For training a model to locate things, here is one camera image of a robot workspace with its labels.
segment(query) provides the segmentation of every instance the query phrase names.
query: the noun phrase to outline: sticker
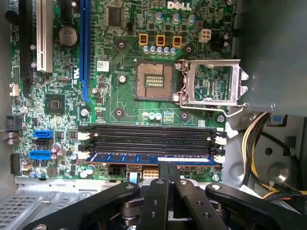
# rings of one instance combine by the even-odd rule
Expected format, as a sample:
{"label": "sticker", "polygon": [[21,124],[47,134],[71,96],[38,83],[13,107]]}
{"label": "sticker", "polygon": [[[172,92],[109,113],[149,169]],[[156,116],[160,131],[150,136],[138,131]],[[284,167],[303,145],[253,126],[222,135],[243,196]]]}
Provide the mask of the sticker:
{"label": "sticker", "polygon": [[97,61],[97,71],[98,72],[109,72],[109,62],[108,61]]}

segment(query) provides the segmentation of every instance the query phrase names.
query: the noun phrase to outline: pci slot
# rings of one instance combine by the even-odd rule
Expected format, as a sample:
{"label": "pci slot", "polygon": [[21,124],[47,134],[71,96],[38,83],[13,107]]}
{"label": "pci slot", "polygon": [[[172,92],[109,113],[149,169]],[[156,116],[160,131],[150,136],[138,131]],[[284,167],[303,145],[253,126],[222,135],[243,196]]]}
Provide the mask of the pci slot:
{"label": "pci slot", "polygon": [[80,0],[80,67],[79,78],[83,84],[83,99],[87,97],[87,82],[90,68],[91,0]]}
{"label": "pci slot", "polygon": [[30,98],[29,92],[33,81],[33,61],[30,45],[32,41],[32,0],[19,0],[19,41],[20,41],[20,78],[23,82],[23,94]]}
{"label": "pci slot", "polygon": [[37,71],[53,71],[53,0],[36,0]]}

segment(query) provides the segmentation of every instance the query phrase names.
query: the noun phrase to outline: white label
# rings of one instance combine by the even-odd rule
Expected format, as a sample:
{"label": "white label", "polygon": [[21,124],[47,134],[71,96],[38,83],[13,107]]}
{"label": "white label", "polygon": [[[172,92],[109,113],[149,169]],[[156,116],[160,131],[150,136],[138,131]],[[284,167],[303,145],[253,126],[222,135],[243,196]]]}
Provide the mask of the white label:
{"label": "white label", "polygon": [[181,157],[158,157],[158,161],[209,162],[209,160],[207,158],[181,158]]}
{"label": "white label", "polygon": [[97,61],[97,71],[98,72],[109,72],[109,62],[108,61]]}

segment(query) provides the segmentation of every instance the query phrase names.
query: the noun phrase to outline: motherboard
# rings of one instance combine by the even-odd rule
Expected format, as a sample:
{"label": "motherboard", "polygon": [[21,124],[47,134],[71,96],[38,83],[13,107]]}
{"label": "motherboard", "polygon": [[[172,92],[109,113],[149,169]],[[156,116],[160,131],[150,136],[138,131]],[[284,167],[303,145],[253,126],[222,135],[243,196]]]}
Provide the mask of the motherboard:
{"label": "motherboard", "polygon": [[[226,107],[178,101],[182,60],[231,59],[234,3],[9,0],[12,173],[142,181],[166,161],[220,181]],[[199,65],[195,100],[225,100],[229,81],[229,68]]]}

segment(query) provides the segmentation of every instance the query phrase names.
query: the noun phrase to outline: black expansion slot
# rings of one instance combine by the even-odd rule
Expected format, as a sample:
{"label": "black expansion slot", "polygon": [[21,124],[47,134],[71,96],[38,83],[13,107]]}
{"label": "black expansion slot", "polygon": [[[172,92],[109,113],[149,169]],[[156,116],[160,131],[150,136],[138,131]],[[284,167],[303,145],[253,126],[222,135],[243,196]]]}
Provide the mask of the black expansion slot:
{"label": "black expansion slot", "polygon": [[30,98],[33,81],[33,53],[30,50],[33,43],[32,28],[32,0],[19,0],[20,78],[23,81],[23,94],[27,98]]}

